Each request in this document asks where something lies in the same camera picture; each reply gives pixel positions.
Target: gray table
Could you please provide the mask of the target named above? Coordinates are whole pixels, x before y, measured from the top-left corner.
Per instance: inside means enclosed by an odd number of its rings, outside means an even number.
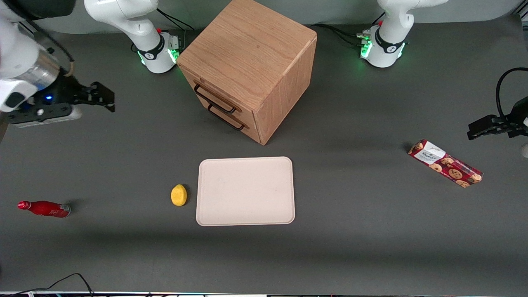
[[[266,146],[210,116],[178,69],[146,71],[124,34],[61,36],[77,78],[115,91],[117,111],[86,106],[77,121],[7,130],[0,289],[80,272],[97,291],[526,295],[518,149],[528,139],[466,138],[468,123],[496,113],[499,76],[528,66],[519,20],[417,24],[390,69],[317,32],[312,84]],[[526,95],[526,74],[511,75],[505,110]],[[407,156],[402,147],[422,138],[483,182],[463,189]],[[203,159],[277,155],[294,163],[292,224],[196,223]],[[178,183],[190,192],[183,208],[169,199]],[[71,202],[75,213],[34,216],[16,208],[22,199]]]

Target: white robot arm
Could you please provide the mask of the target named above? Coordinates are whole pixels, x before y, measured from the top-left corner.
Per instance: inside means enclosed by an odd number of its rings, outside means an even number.
[[[158,0],[84,0],[84,6],[94,20],[123,31],[151,72],[167,72],[176,65],[180,55],[178,37],[158,32],[149,19],[141,18],[158,8]]]
[[[6,121],[28,127],[77,119],[77,104],[114,112],[112,91],[98,82],[79,84],[71,70],[61,68],[47,49],[20,31],[16,22],[37,18],[26,9],[17,1],[0,0],[0,112]]]
[[[9,113],[51,85],[59,66],[44,48],[1,15],[0,32],[0,111]]]
[[[401,56],[404,40],[414,25],[414,16],[409,13],[415,8],[433,7],[448,0],[378,0],[386,17],[381,26],[375,25],[363,31],[366,34],[361,58],[370,64],[385,68]]]

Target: red bottle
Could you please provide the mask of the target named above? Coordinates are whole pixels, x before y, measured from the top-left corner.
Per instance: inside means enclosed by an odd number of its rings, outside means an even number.
[[[71,209],[68,205],[53,203],[49,201],[20,201],[18,203],[18,208],[27,209],[30,212],[39,216],[48,216],[56,218],[65,218],[71,212]]]

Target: silver metal cylinder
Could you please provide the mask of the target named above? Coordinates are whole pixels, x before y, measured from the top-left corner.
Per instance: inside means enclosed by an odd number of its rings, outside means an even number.
[[[14,79],[25,80],[35,85],[39,91],[51,85],[59,75],[60,66],[53,56],[43,49],[39,51],[39,57],[35,64],[25,73]]]

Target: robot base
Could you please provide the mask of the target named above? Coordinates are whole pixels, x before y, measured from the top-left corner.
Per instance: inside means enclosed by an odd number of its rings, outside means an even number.
[[[364,34],[374,36],[379,26],[372,26],[370,29],[363,30]],[[401,53],[405,43],[392,53],[386,53],[383,48],[376,42],[376,40],[369,41],[361,49],[360,57],[367,60],[372,66],[379,68],[387,68],[392,66],[396,60],[401,57]]]
[[[152,73],[165,73],[171,70],[174,65],[176,65],[176,59],[180,55],[180,42],[178,36],[172,36],[166,32],[162,32],[160,35],[165,40],[165,45],[162,51],[157,55],[156,59],[148,60],[138,52],[141,57],[141,62]]]

